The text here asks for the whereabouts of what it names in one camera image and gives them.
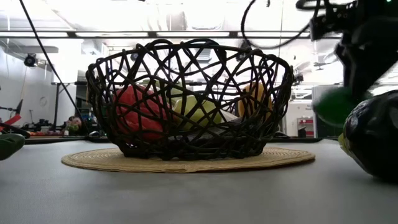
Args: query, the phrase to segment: table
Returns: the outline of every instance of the table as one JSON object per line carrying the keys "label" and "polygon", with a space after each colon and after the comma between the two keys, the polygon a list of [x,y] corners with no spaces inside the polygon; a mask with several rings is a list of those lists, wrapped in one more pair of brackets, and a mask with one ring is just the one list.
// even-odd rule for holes
{"label": "table", "polygon": [[398,186],[362,171],[337,142],[270,145],[317,159],[271,170],[128,174],[60,162],[112,144],[25,146],[0,162],[0,223],[398,223]]}

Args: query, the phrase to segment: wire fruit basket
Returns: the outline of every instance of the wire fruit basket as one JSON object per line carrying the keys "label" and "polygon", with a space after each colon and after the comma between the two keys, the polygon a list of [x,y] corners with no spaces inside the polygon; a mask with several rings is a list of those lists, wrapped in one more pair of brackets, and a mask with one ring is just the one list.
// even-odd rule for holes
{"label": "wire fruit basket", "polygon": [[[212,55],[204,65],[203,52]],[[137,44],[97,59],[86,78],[110,141],[126,157],[163,160],[258,156],[287,111],[294,80],[275,55],[210,39]]]}

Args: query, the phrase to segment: round straw placemat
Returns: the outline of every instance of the round straw placemat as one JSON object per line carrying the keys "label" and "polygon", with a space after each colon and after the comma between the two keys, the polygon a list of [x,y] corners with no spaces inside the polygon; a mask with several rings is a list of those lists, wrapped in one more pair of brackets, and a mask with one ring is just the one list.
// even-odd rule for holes
{"label": "round straw placemat", "polygon": [[259,156],[244,159],[217,159],[210,161],[163,161],[161,159],[137,159],[125,157],[118,149],[99,149],[79,152],[62,158],[68,166],[83,169],[117,172],[165,172],[189,173],[214,170],[259,169],[314,160],[307,151],[265,147]]}

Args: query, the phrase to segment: white wall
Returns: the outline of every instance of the white wall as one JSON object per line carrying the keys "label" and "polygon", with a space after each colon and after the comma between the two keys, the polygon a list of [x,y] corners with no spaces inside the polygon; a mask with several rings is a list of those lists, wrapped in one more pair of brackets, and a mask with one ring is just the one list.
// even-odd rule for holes
{"label": "white wall", "polygon": [[285,115],[286,134],[288,136],[298,136],[297,118],[301,118],[303,116],[313,116],[312,101],[300,100],[289,102],[289,106]]}
{"label": "white wall", "polygon": [[[42,68],[27,68],[23,61],[7,55],[0,47],[0,105],[3,107],[16,108],[21,97],[22,86],[25,87],[22,98],[21,116],[22,119],[16,125],[30,123],[29,110],[33,110],[33,121],[38,122],[40,118],[48,119],[53,122],[55,108],[55,86],[52,86],[52,73]],[[40,106],[41,97],[47,99],[45,106]],[[10,111],[0,110],[0,118],[3,121],[8,120]]]}

